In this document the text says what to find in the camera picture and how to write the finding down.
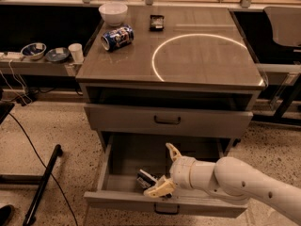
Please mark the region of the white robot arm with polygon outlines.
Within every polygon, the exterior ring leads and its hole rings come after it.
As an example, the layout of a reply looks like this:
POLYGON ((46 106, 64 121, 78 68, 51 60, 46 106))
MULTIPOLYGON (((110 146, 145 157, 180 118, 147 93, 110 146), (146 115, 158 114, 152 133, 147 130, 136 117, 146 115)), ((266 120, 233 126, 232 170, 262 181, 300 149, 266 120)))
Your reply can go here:
POLYGON ((172 165, 169 177, 161 177, 144 195, 159 198, 176 189, 200 190, 225 202, 237 204, 250 199, 260 201, 301 225, 301 189, 280 182, 234 157, 216 162, 184 156, 171 143, 172 165))

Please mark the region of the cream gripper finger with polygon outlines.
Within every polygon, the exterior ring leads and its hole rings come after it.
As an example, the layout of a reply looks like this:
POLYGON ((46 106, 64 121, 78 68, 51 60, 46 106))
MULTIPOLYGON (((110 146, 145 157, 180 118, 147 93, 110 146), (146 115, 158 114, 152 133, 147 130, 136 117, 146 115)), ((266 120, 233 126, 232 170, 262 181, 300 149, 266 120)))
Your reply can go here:
POLYGON ((172 143, 168 142, 166 144, 166 147, 169 150, 169 155, 173 162, 175 162, 178 158, 182 157, 182 154, 180 153, 180 151, 172 143))
POLYGON ((150 198, 160 198, 171 195, 176 188, 175 183, 170 179, 162 176, 154 186, 146 189, 144 195, 150 198))

